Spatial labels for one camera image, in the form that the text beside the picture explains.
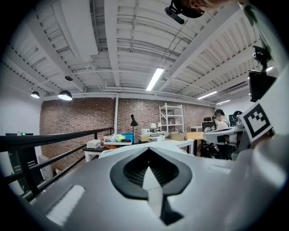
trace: white wall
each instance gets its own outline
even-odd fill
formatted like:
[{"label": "white wall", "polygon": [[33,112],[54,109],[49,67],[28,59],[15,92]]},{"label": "white wall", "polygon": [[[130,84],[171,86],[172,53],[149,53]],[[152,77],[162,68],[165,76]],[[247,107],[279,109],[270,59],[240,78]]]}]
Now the white wall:
[{"label": "white wall", "polygon": [[235,111],[245,112],[254,103],[250,101],[249,96],[231,100],[223,105],[217,105],[216,108],[222,109],[229,119],[229,115],[232,115]]},{"label": "white wall", "polygon": [[[20,91],[5,81],[0,81],[0,135],[5,133],[34,133],[39,135],[39,122],[42,101]],[[35,147],[36,155],[41,155],[41,148]],[[8,152],[0,152],[2,174],[13,173]],[[18,182],[10,184],[16,194],[22,194]]]}]

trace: white shelving unit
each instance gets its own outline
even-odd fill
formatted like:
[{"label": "white shelving unit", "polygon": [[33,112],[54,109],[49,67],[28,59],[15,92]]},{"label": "white shelving unit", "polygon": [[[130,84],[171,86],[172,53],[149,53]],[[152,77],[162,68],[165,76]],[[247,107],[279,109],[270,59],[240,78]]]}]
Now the white shelving unit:
[{"label": "white shelving unit", "polygon": [[[173,111],[173,115],[168,115],[168,111]],[[174,119],[174,123],[169,124],[169,118]],[[182,131],[184,132],[184,117],[182,114],[182,105],[180,106],[169,106],[167,103],[164,106],[159,106],[159,121],[162,123],[162,127],[175,126],[175,131],[178,132],[176,126],[182,126]]]}]

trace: black vent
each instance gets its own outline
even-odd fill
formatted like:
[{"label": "black vent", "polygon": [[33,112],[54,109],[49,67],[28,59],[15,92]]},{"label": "black vent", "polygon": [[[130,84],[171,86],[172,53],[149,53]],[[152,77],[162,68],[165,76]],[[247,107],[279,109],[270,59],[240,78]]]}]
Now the black vent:
[{"label": "black vent", "polygon": [[130,182],[142,188],[148,167],[151,168],[161,186],[172,181],[179,174],[177,166],[150,149],[127,163],[123,173]]}]

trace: white box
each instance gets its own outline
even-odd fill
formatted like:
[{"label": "white box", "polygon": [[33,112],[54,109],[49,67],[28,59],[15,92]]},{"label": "white box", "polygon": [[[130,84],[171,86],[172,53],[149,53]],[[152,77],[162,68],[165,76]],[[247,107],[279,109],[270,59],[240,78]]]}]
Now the white box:
[{"label": "white box", "polygon": [[93,139],[86,143],[87,148],[97,148],[100,145],[99,139]]}]

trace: white column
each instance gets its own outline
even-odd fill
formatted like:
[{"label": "white column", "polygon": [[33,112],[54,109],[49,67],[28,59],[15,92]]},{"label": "white column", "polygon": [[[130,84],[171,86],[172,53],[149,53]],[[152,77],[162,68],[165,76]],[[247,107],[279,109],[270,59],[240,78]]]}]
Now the white column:
[{"label": "white column", "polygon": [[116,97],[116,108],[114,110],[114,134],[117,134],[117,109],[118,109],[118,93]]}]

